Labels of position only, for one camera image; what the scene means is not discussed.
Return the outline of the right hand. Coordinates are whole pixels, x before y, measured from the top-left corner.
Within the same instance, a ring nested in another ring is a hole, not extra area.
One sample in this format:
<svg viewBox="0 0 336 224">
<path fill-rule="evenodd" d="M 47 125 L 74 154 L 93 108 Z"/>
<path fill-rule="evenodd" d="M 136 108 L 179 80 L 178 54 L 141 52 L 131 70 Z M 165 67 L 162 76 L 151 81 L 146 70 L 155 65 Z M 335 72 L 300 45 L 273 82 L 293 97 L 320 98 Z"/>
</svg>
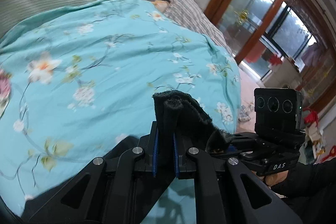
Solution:
<svg viewBox="0 0 336 224">
<path fill-rule="evenodd" d="M 288 176 L 288 171 L 280 172 L 265 176 L 263 178 L 264 183 L 268 186 L 268 188 L 272 188 L 276 184 L 283 182 Z"/>
</svg>

